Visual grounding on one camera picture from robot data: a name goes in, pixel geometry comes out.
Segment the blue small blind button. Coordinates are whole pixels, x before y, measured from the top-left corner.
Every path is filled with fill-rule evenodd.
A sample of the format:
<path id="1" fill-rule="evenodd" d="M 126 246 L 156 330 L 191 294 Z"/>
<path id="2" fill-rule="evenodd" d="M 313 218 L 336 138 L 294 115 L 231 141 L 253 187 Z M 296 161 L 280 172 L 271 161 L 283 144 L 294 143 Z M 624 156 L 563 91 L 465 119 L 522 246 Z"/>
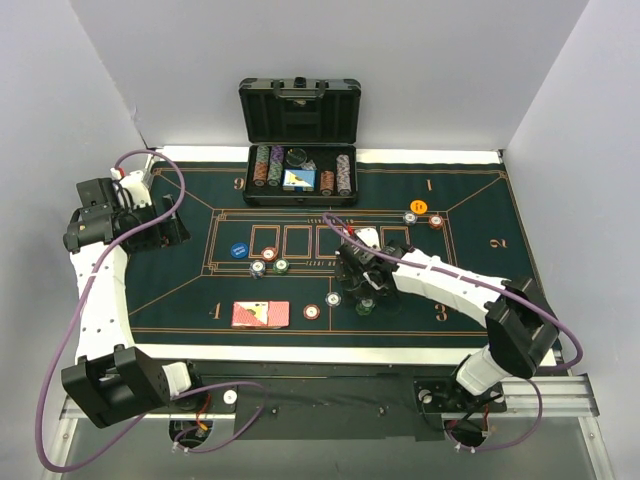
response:
<path id="1" fill-rule="evenodd" d="M 230 255 L 234 259 L 244 259 L 249 255 L 249 246 L 244 242 L 234 243 L 230 248 Z"/>

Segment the blue chips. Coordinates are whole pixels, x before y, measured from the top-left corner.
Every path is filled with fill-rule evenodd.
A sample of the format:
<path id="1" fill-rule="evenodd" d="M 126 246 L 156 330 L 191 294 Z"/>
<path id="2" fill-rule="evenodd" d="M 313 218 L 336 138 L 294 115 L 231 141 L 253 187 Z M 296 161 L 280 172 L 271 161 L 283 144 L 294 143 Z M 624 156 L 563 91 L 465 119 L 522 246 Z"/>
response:
<path id="1" fill-rule="evenodd" d="M 406 211 L 403 214 L 402 219 L 403 219 L 403 223 L 405 225 L 411 226 L 411 225 L 415 225 L 417 223 L 418 216 L 415 213 L 411 212 L 411 211 Z"/>
<path id="2" fill-rule="evenodd" d="M 262 278 L 267 270 L 266 262 L 263 260 L 254 260 L 250 264 L 249 272 L 253 278 Z"/>

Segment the green poker chip stack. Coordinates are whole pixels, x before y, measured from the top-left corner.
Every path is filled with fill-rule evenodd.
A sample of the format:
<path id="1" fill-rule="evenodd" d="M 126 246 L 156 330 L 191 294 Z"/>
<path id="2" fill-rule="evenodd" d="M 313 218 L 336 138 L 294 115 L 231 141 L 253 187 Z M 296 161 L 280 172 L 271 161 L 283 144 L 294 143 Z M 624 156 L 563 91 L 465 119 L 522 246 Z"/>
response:
<path id="1" fill-rule="evenodd" d="M 370 315 L 375 308 L 376 303 L 371 298 L 362 298 L 356 302 L 356 313 L 360 316 Z"/>

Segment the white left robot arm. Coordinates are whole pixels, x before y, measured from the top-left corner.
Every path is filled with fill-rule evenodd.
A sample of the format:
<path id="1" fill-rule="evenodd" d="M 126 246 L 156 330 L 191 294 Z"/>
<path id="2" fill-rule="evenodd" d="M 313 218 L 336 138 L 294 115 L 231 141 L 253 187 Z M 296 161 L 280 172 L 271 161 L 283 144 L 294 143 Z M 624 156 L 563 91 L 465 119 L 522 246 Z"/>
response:
<path id="1" fill-rule="evenodd" d="M 136 347 L 126 300 L 125 273 L 131 255 L 179 245 L 190 235 L 174 199 L 165 195 L 169 217 L 158 216 L 150 180 L 140 170 L 81 182 L 81 206 L 70 219 L 63 244 L 70 254 L 78 291 L 87 297 L 80 313 L 76 363 L 61 372 L 66 393 L 99 428 L 145 414 L 172 402 L 200 408 L 206 397 L 185 361 L 163 364 Z"/>

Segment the orange big blind button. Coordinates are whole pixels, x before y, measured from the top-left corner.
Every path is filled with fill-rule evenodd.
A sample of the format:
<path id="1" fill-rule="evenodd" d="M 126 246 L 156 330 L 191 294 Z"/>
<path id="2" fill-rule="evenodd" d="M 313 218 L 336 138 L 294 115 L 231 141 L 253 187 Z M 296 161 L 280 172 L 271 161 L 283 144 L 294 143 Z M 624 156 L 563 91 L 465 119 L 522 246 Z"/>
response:
<path id="1" fill-rule="evenodd" d="M 410 211 L 415 215 L 424 215 L 428 211 L 428 204 L 420 199 L 410 202 Z"/>

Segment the red playing card deck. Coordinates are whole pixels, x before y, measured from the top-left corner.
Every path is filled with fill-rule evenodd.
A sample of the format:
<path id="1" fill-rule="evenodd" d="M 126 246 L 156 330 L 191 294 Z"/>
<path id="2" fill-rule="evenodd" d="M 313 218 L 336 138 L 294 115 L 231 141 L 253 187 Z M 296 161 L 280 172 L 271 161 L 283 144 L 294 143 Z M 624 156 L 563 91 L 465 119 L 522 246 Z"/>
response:
<path id="1" fill-rule="evenodd" d="M 281 329 L 290 323 L 290 304 L 287 301 L 235 302 L 231 319 L 233 329 Z"/>

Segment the blue poker chip stack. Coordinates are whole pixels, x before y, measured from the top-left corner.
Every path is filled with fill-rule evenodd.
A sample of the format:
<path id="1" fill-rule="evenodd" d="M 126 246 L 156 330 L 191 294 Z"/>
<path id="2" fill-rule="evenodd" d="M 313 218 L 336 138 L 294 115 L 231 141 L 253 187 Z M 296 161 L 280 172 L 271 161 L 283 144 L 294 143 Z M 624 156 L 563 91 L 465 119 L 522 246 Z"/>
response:
<path id="1" fill-rule="evenodd" d="M 329 292 L 325 297 L 326 304 L 329 307 L 335 308 L 341 304 L 341 295 L 337 292 Z"/>

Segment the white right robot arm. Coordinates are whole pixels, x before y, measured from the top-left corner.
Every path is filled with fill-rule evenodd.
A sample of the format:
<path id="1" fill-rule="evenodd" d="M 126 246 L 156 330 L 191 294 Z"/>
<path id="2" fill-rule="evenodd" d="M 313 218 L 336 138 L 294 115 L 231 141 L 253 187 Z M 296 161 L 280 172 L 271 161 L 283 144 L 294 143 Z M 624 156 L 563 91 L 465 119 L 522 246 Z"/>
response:
<path id="1" fill-rule="evenodd" d="M 465 358 L 447 383 L 449 402 L 468 409 L 509 377 L 530 379 L 559 335 L 554 312 L 535 280 L 490 277 L 390 242 L 380 250 L 343 242 L 336 277 L 356 301 L 420 296 L 450 307 L 486 330 L 487 345 Z"/>

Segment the red poker chip stack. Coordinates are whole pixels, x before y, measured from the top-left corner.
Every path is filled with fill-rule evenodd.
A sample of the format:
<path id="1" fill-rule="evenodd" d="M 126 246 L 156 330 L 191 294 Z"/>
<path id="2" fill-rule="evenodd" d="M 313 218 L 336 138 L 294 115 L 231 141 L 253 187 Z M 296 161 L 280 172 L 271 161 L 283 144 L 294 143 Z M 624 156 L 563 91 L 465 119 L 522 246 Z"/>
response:
<path id="1" fill-rule="evenodd" d="M 321 310 L 318 305 L 308 304 L 303 308 L 303 316 L 306 320 L 317 320 L 320 317 Z"/>

